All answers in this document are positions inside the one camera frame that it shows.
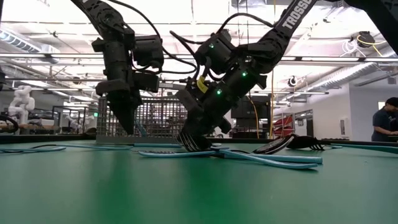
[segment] green table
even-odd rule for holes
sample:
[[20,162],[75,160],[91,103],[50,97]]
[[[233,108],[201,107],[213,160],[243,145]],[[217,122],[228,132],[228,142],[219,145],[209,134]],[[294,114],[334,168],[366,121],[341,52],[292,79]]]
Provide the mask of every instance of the green table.
[[0,223],[398,222],[397,155],[347,147],[279,154],[322,156],[324,165],[299,171],[87,149],[0,155]]

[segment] metal cage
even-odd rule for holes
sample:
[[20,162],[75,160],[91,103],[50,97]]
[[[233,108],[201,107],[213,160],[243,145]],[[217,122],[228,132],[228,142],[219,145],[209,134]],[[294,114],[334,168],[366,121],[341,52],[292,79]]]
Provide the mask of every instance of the metal cage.
[[109,109],[105,97],[99,99],[97,137],[99,143],[176,143],[187,111],[175,96],[143,97],[135,113],[134,134],[128,135]]

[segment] ceiling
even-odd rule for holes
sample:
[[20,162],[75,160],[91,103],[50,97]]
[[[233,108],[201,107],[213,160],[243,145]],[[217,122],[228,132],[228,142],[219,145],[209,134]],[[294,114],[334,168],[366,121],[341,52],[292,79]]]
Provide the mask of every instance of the ceiling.
[[[169,1],[128,1],[123,0],[143,12],[159,30],[164,47],[172,54],[188,54],[187,50],[174,39],[169,31],[187,39],[204,41],[215,32],[223,21],[230,15],[238,12],[236,1],[230,0],[169,0]],[[279,18],[289,1],[276,1],[272,3],[263,1],[246,1],[239,5],[239,12],[248,12],[259,16],[269,22]],[[135,12],[109,2],[117,9],[138,35],[151,35],[154,31],[147,22]],[[359,54],[354,50],[352,54],[345,54],[343,45],[350,40],[352,35],[359,31],[370,31],[376,41],[383,41],[376,26],[363,11],[352,7],[337,8],[335,4],[321,2],[315,6],[310,14],[303,20],[289,44],[286,55],[294,56],[325,56],[349,57]],[[9,29],[24,36],[32,43],[49,44],[61,53],[94,53],[91,42],[99,37],[97,31],[90,24],[87,17],[68,0],[5,0],[2,16],[2,29]],[[245,17],[233,19],[226,26],[232,36],[234,45],[255,42],[261,38],[269,28]],[[2,52],[21,52],[17,48],[2,43]],[[360,49],[365,54],[373,54],[373,48]],[[16,60],[31,68],[44,73],[49,72],[49,67],[37,66],[38,60]],[[102,64],[102,60],[81,60],[81,63]],[[76,63],[73,59],[62,59],[60,63]],[[278,65],[274,69],[274,88],[286,89],[287,79],[292,75],[300,78],[303,83],[311,83],[314,80],[336,70],[334,66],[303,65]],[[85,77],[104,78],[103,65],[97,66],[53,66],[53,71],[62,70],[56,78]],[[191,68],[174,60],[166,60],[164,70],[188,71]],[[166,80],[178,80],[188,75],[162,74]],[[271,89],[271,78],[268,78],[267,89]],[[92,88],[96,82],[82,83],[79,88]]]

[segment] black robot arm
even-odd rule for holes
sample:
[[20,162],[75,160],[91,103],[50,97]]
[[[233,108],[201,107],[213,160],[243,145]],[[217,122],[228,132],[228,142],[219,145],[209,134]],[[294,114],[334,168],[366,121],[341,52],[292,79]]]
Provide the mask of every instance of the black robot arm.
[[[397,51],[398,31],[386,25],[384,19],[388,19],[396,26],[398,11],[394,11],[394,4],[386,2],[397,1],[348,1],[352,6],[364,9],[368,13],[393,49]],[[198,136],[213,132],[217,126],[223,133],[227,133],[231,129],[231,124],[223,116],[255,85],[262,89],[266,87],[267,77],[261,74],[271,72],[279,63],[294,31],[315,3],[316,0],[293,0],[280,20],[256,43],[235,47],[219,32],[202,44],[194,58],[201,65],[210,65],[216,74],[225,73],[225,75],[218,82],[208,83],[204,83],[201,77],[196,83],[189,82],[186,89],[177,93],[177,97],[188,110],[188,118],[180,136],[189,134],[194,136],[194,139],[204,142],[205,140]],[[209,145],[209,142],[207,145],[201,144],[200,150]]]
[[108,81],[96,87],[98,95],[106,94],[109,108],[128,134],[134,132],[134,112],[142,104],[139,90],[157,92],[156,73],[133,70],[138,65],[161,68],[164,63],[162,40],[157,35],[136,37],[122,15],[99,0],[71,0],[89,18],[102,39],[92,43],[95,52],[104,56],[104,75]]

